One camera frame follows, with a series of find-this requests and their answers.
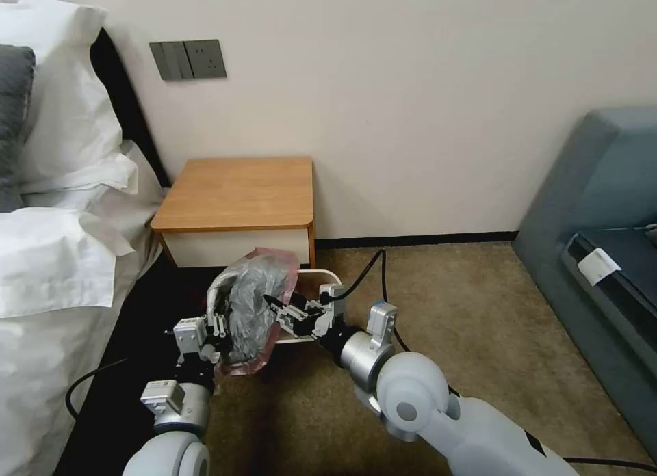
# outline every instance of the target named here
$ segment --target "nightstand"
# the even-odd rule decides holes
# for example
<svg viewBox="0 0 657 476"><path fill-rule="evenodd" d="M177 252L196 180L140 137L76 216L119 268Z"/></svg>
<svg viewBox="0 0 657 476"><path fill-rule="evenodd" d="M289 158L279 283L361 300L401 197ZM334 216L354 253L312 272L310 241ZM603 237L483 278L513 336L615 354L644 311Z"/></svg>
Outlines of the nightstand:
<svg viewBox="0 0 657 476"><path fill-rule="evenodd" d="M179 267L226 266L267 247L314 268L312 159L191 159L151 228Z"/></svg>

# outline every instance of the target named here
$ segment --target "pink plastic bag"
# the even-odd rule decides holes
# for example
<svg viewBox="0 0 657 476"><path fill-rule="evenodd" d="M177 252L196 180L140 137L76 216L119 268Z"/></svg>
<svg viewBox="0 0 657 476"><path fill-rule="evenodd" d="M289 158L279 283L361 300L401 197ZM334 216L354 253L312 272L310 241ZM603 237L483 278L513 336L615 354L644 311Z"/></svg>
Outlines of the pink plastic bag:
<svg viewBox="0 0 657 476"><path fill-rule="evenodd" d="M233 351L229 362L215 366L215 375L251 375L269 361L280 327L264 295L289 303L299 262L292 252L256 248L228 266L207 290L207 312L229 295L229 330Z"/></svg>

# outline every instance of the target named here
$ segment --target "white bed sheet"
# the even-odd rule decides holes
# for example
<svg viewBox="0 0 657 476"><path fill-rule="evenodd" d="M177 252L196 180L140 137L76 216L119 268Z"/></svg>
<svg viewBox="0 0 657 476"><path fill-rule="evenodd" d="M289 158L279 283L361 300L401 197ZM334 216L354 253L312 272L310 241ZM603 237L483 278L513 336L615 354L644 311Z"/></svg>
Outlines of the white bed sheet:
<svg viewBox="0 0 657 476"><path fill-rule="evenodd" d="M136 145L123 148L139 167L137 194L96 187L25 197L30 206L82 209L103 218L137 252L116 260L111 308L0 319L0 476L52 474L73 427L66 389L98 366L125 298L159 253L148 223L164 193ZM88 386L74 392L74 406L82 405Z"/></svg>

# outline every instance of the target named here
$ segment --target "black baseboard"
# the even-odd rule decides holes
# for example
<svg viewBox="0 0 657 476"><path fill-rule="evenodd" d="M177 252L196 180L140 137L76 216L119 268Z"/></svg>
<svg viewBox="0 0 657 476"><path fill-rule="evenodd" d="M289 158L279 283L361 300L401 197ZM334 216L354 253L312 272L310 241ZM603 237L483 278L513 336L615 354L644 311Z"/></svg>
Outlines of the black baseboard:
<svg viewBox="0 0 657 476"><path fill-rule="evenodd" d="M518 235L514 232L446 233L443 235L405 235L401 237L364 237L345 239L317 239L315 249L362 248L362 247L404 247L416 245L437 245L438 243L466 243L487 241L513 241Z"/></svg>

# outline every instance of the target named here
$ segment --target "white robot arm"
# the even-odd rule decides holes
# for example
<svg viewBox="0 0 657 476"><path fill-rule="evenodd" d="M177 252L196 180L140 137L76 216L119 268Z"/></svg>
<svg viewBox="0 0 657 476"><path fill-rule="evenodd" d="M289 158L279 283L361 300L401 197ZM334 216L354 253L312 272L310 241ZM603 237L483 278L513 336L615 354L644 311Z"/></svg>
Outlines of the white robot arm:
<svg viewBox="0 0 657 476"><path fill-rule="evenodd" d="M265 296L281 327L310 334L348 370L358 399L387 431L407 442L423 438L448 461L454 476L573 476L577 472L537 438L479 399L451 391L440 368L419 353L395 354L391 336L397 309L378 303L366 331L344 322L341 285L322 285L324 303L284 305ZM185 382L149 382L142 402L155 415L159 433L129 461L124 476L206 476L209 454L200 440L207 427L208 348L211 317L181 321L174 332Z"/></svg>

